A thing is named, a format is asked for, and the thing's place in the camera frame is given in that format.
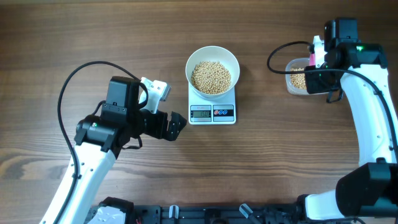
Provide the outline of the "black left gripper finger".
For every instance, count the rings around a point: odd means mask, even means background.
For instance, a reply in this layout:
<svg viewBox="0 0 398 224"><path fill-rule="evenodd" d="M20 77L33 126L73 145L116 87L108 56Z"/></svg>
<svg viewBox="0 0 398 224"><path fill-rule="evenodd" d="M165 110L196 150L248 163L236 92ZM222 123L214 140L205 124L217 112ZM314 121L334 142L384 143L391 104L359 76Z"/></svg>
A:
<svg viewBox="0 0 398 224"><path fill-rule="evenodd" d="M168 141L175 141L178 138L179 132L180 130L178 126L169 126L164 134L164 139Z"/></svg>
<svg viewBox="0 0 398 224"><path fill-rule="evenodd" d="M171 129L183 129L187 125L187 120L179 113L172 112L169 127Z"/></svg>

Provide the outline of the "pink measuring scoop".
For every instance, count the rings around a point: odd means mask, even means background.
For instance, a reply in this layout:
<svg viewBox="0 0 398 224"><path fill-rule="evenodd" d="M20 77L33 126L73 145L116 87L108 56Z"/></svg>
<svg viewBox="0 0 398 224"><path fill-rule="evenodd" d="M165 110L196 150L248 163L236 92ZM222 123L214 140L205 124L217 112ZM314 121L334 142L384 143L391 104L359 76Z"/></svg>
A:
<svg viewBox="0 0 398 224"><path fill-rule="evenodd" d="M317 66L317 58L315 54L310 54L309 66Z"/></svg>

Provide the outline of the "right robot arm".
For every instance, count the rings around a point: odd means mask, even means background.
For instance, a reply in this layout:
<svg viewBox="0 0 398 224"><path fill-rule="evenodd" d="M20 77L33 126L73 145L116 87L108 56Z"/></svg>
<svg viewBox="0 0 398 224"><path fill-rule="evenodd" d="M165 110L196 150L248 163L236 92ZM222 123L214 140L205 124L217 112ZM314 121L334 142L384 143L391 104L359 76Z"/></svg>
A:
<svg viewBox="0 0 398 224"><path fill-rule="evenodd" d="M362 43L357 21L325 24L314 38L316 62L305 68L309 94L346 96L359 144L359 167L335 189L304 198L305 217L332 221L351 217L397 217L397 115L388 86L387 60L379 44Z"/></svg>

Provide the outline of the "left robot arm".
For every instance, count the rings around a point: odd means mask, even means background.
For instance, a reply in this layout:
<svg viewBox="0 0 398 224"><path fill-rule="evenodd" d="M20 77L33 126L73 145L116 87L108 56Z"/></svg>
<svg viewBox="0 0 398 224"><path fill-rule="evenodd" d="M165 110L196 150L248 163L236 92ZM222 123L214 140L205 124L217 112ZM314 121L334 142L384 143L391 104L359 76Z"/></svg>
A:
<svg viewBox="0 0 398 224"><path fill-rule="evenodd" d="M101 114L76 126L72 158L42 223L83 223L104 177L122 149L141 134L174 141L187 121L159 111L171 87L162 81L113 77Z"/></svg>

